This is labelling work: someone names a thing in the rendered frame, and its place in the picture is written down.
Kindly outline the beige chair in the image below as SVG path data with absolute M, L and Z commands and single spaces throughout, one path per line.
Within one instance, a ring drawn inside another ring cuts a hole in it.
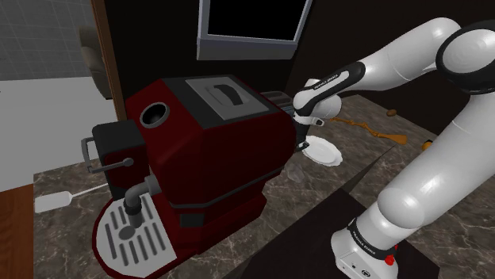
M 97 29 L 92 26 L 79 26 L 78 35 L 83 62 L 89 69 L 94 84 L 106 100 L 111 100 L 112 94 Z

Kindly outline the brown wooden ladle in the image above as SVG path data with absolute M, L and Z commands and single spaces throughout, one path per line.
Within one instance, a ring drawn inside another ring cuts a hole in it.
M 345 124 L 363 128 L 367 130 L 374 137 L 392 140 L 393 142 L 399 143 L 401 145 L 406 145 L 408 141 L 407 135 L 392 135 L 392 134 L 380 133 L 370 128 L 366 122 L 355 122 L 353 120 L 345 120 L 339 117 L 333 117 L 330 119 L 330 121 L 342 122 Z

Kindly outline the white spatula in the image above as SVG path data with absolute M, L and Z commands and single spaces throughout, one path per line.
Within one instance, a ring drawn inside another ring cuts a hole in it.
M 75 197 L 82 196 L 86 193 L 92 192 L 96 189 L 100 189 L 102 187 L 107 186 L 108 184 L 102 184 L 90 189 L 83 190 L 79 193 L 70 193 L 68 191 L 61 191 L 58 193 L 51 193 L 48 195 L 43 195 L 40 197 L 36 197 L 34 200 L 34 212 L 42 213 L 51 211 L 54 209 L 62 208 L 68 206 Z

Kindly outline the dark robot stand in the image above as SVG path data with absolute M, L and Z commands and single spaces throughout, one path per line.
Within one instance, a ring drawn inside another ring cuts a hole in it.
M 357 255 L 332 252 L 333 233 L 365 210 L 338 189 L 222 279 L 380 279 Z

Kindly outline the white plate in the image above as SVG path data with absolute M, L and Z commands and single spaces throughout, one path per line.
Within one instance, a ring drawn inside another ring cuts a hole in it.
M 323 166 L 338 166 L 343 161 L 343 156 L 339 149 L 326 139 L 318 136 L 306 136 L 309 144 L 302 153 L 312 161 Z

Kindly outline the grey framed window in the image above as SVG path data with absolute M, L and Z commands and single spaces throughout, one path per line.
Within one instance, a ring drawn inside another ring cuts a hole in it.
M 312 3 L 313 0 L 200 0 L 197 59 L 292 59 Z

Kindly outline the brown wooden door frame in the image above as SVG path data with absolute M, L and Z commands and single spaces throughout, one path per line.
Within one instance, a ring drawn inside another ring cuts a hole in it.
M 105 0 L 90 0 L 90 4 L 94 14 L 96 29 L 98 31 L 98 39 L 101 45 L 102 57 L 105 63 L 115 113 L 118 120 L 126 120 L 125 100 L 122 95 Z

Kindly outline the dark red coffee machine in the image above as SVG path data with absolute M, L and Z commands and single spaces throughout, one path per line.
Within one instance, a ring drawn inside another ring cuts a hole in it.
M 112 194 L 92 249 L 114 279 L 159 279 L 261 214 L 295 130 L 233 75 L 161 78 L 125 107 L 91 134 Z

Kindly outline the brown wooden cabinet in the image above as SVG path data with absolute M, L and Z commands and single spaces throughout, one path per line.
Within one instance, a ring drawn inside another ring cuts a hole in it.
M 0 192 L 0 279 L 33 279 L 33 184 Z

